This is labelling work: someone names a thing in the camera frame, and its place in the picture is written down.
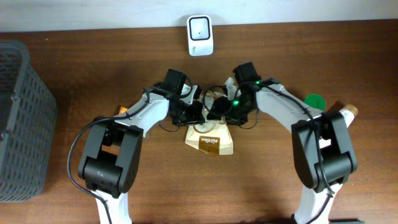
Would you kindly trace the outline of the brown breadcrumb bag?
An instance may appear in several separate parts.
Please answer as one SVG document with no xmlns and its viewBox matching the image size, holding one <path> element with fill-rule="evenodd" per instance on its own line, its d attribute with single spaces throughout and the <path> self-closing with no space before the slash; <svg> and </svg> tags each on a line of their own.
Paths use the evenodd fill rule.
<svg viewBox="0 0 398 224">
<path fill-rule="evenodd" d="M 206 154 L 233 155 L 233 140 L 225 118 L 223 116 L 212 118 L 208 111 L 215 100 L 223 96 L 225 94 L 213 91 L 200 94 L 199 102 L 202 103 L 203 99 L 205 99 L 206 103 L 206 108 L 203 106 L 201 111 L 205 122 L 188 127 L 185 144 Z"/>
</svg>

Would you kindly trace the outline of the white cream tube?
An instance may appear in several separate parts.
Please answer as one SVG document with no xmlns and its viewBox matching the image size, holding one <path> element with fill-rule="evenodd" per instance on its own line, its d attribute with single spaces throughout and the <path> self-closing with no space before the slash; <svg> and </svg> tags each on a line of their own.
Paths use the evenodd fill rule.
<svg viewBox="0 0 398 224">
<path fill-rule="evenodd" d="M 354 105 L 345 105 L 344 107 L 342 107 L 342 109 L 339 110 L 339 113 L 343 116 L 346 127 L 349 128 L 355 117 L 358 115 L 359 111 Z M 321 137 L 319 143 L 320 148 L 323 149 L 324 147 L 331 145 L 331 138 L 326 139 L 324 137 Z"/>
</svg>

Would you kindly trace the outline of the small orange white packet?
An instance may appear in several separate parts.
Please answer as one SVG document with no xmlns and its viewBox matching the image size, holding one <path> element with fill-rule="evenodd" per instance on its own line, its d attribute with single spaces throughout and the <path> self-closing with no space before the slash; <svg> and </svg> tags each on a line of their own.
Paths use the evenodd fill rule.
<svg viewBox="0 0 398 224">
<path fill-rule="evenodd" d="M 123 114 L 123 113 L 125 113 L 127 111 L 127 108 L 125 108 L 125 107 L 120 107 L 120 109 L 119 109 L 119 114 Z"/>
</svg>

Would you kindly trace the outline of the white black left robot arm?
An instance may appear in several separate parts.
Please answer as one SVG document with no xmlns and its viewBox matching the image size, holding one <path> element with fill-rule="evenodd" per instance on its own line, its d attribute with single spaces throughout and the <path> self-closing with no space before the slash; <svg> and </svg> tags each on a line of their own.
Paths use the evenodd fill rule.
<svg viewBox="0 0 398 224">
<path fill-rule="evenodd" d="M 145 88 L 141 99 L 112 117 L 99 116 L 82 131 L 88 133 L 78 166 L 94 197 L 101 223 L 131 223 L 128 192 L 137 175 L 142 141 L 148 130 L 167 116 L 180 128 L 202 124 L 201 88 L 178 71 L 167 71 L 164 81 Z"/>
</svg>

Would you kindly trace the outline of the green lid spice jar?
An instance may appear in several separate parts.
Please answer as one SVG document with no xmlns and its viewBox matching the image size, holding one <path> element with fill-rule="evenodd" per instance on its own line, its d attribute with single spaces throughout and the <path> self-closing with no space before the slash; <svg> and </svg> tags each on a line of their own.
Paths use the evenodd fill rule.
<svg viewBox="0 0 398 224">
<path fill-rule="evenodd" d="M 326 101 L 324 97 L 318 94 L 310 94 L 305 97 L 304 103 L 311 106 L 312 108 L 316 108 L 324 111 L 326 108 Z"/>
</svg>

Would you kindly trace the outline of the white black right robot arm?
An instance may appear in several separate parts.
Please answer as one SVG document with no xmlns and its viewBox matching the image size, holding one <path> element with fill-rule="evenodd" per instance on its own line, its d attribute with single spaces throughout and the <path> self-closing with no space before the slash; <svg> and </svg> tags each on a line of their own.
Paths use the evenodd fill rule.
<svg viewBox="0 0 398 224">
<path fill-rule="evenodd" d="M 237 66 L 234 79 L 221 89 L 225 97 L 204 104 L 210 115 L 240 126 L 251 111 L 273 117 L 292 135 L 294 166 L 303 184 L 293 223 L 329 223 L 336 193 L 357 170 L 358 160 L 348 128 L 357 107 L 338 111 L 314 108 L 289 93 L 275 78 L 261 78 L 249 62 Z"/>
</svg>

